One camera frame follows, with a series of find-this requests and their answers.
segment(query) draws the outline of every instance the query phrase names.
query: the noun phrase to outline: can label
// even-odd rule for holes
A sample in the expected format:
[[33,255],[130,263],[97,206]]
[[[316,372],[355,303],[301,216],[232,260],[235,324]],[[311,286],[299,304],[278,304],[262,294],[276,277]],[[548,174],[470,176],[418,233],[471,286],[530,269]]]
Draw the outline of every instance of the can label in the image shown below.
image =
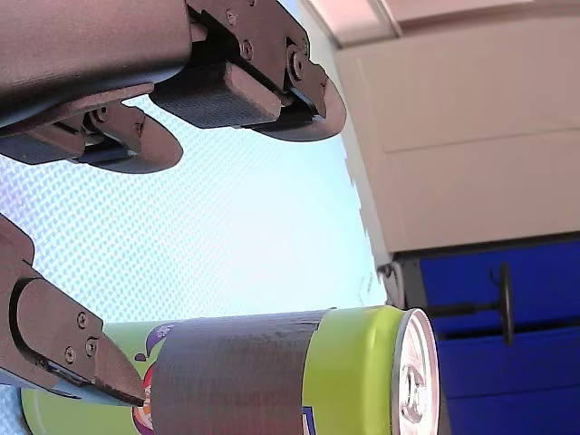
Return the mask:
[[157,344],[163,342],[167,338],[174,326],[175,324],[161,324],[154,328],[148,333],[147,338],[145,339],[145,352],[137,353],[134,357],[135,362],[137,363],[151,361],[149,368],[143,376],[145,403],[142,407],[133,408],[132,410],[133,424],[140,435],[155,435],[151,419],[151,379],[153,368],[155,367],[155,360],[157,358],[151,358],[151,354]]

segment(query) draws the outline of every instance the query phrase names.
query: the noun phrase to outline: black handle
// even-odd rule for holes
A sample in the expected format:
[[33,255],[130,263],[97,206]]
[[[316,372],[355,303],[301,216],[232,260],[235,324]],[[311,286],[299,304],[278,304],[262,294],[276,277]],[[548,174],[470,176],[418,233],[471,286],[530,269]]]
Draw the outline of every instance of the black handle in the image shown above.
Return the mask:
[[499,279],[493,275],[493,270],[489,270],[489,276],[493,284],[499,290],[499,299],[489,304],[449,304],[426,306],[422,310],[430,317],[456,317],[459,315],[471,315],[481,311],[499,311],[501,329],[504,343],[511,346],[514,342],[515,326],[513,317],[512,285],[509,266],[503,263],[499,267]]

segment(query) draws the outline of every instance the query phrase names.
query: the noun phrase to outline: bolt head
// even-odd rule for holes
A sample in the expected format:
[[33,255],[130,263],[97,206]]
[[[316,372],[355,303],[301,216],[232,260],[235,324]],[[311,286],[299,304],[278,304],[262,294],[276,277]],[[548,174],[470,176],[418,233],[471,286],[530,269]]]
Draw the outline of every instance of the bolt head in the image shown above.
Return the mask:
[[64,360],[69,364],[74,363],[76,360],[76,352],[71,346],[64,349]]
[[229,25],[236,25],[237,23],[236,11],[234,11],[233,9],[228,9],[226,12],[226,19]]
[[294,53],[292,56],[292,73],[297,80],[305,77],[305,58],[300,53]]
[[254,47],[247,39],[242,43],[242,57],[247,61],[251,61],[254,57]]
[[97,353],[97,342],[93,339],[87,340],[86,351],[87,356],[92,358]]
[[79,328],[84,329],[87,327],[87,322],[88,322],[87,314],[84,312],[80,312],[79,315],[77,315],[76,317],[76,324],[79,326]]

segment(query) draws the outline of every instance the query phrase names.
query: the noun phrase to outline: blue panel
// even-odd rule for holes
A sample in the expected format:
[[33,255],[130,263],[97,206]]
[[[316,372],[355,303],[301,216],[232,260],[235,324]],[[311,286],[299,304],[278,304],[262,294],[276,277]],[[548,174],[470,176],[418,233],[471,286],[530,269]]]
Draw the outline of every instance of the blue panel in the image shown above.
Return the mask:
[[[510,266],[517,324],[580,314],[580,243],[570,242],[467,256],[424,259],[420,268],[430,305],[491,302],[498,290],[488,276],[502,262]],[[499,327],[497,313],[437,319],[436,331],[450,333]]]
[[455,435],[578,435],[580,387],[448,401]]
[[580,328],[438,343],[448,399],[580,385]]

